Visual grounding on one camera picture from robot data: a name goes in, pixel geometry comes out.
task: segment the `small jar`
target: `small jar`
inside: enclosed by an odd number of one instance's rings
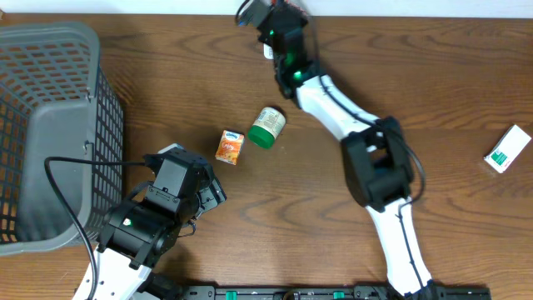
[[[257,146],[269,149],[285,127],[285,122],[281,112],[272,107],[265,107],[248,131],[248,138]]]

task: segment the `white box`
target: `white box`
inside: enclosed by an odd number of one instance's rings
[[[503,173],[530,140],[531,137],[527,133],[513,125],[489,155],[485,156],[485,161],[496,171]]]

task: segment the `laundry basket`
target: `laundry basket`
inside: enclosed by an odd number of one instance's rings
[[[0,256],[81,243],[44,172],[49,156],[122,160],[123,114],[79,22],[0,27]],[[52,162],[94,240],[122,197],[122,168]]]

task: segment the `orange juice box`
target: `orange juice box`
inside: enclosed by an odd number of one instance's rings
[[[215,158],[220,161],[236,165],[243,144],[243,134],[224,130],[220,143],[218,144],[218,150],[217,154],[215,154]]]

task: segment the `green label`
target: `green label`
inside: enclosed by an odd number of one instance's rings
[[[503,152],[496,151],[492,153],[491,158],[501,166],[501,164],[507,159],[507,156]]]

